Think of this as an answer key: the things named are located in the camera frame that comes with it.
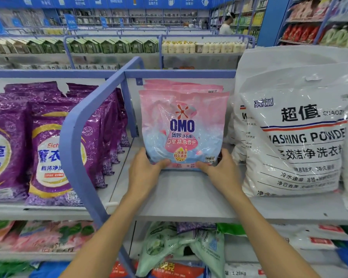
person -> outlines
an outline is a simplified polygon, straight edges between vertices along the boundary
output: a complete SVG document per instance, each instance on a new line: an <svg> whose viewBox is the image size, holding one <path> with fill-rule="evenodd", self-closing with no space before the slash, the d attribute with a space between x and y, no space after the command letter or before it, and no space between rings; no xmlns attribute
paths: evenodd
<svg viewBox="0 0 348 278"><path fill-rule="evenodd" d="M263 218L243 193L240 172L227 149L217 166L197 162L238 215L256 256L268 278L320 278L312 267ZM129 168L128 191L115 212L77 253L61 278L107 278L134 215L156 186L160 171L170 164L164 159L152 165L141 148Z"/></svg>
<svg viewBox="0 0 348 278"><path fill-rule="evenodd" d="M232 29L230 27L230 24L233 22L235 19L236 15L234 13L227 13L226 16L224 17L224 22L222 26L219 29L219 34L220 35L232 35Z"/></svg>

red stripe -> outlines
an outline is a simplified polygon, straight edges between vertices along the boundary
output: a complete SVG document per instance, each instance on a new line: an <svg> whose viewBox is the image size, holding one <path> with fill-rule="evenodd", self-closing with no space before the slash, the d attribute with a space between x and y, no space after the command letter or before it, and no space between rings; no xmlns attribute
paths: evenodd
<svg viewBox="0 0 348 278"><path fill-rule="evenodd" d="M313 129L313 128L320 128L320 127L334 127L341 124L347 123L348 120L339 121L335 124L320 124L320 125L313 125L313 126L307 126L307 127L301 127L301 128L270 128L270 129L263 129L263 131L298 131L298 130L307 130L307 129Z"/></svg>

white shirt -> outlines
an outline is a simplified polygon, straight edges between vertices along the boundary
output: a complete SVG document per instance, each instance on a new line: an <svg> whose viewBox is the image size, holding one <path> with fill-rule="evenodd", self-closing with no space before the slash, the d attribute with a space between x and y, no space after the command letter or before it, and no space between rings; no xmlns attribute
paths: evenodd
<svg viewBox="0 0 348 278"><path fill-rule="evenodd" d="M232 35L232 29L228 24L223 23L219 29L219 34L220 35Z"/></svg>

blue stripe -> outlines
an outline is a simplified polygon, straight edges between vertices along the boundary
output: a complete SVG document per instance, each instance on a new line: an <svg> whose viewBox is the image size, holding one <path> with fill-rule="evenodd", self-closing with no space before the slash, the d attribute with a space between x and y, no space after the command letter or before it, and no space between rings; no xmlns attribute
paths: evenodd
<svg viewBox="0 0 348 278"><path fill-rule="evenodd" d="M296 125L296 126L266 126L266 127L261 127L262 129L267 129L267 128L295 128L295 127L306 127L306 126L311 126L311 125L318 125L318 124L329 124L329 123L336 123L339 121L343 121L344 118L339 119L337 121L323 121L323 122L316 122L316 123L310 123L310 124L303 124L303 125Z"/></svg>

hand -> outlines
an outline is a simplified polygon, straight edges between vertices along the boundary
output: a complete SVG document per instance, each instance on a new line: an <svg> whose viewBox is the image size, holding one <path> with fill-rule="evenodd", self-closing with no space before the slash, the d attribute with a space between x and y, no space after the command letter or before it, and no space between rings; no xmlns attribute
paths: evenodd
<svg viewBox="0 0 348 278"><path fill-rule="evenodd" d="M142 147L135 155L129 168L128 194L144 201L157 184L160 171L170 164L169 159L163 159L152 165Z"/></svg>
<svg viewBox="0 0 348 278"><path fill-rule="evenodd" d="M230 195L245 196L241 188L240 170L228 150L222 148L222 160L215 167L196 162L197 167L206 173L213 185L227 198Z"/></svg>

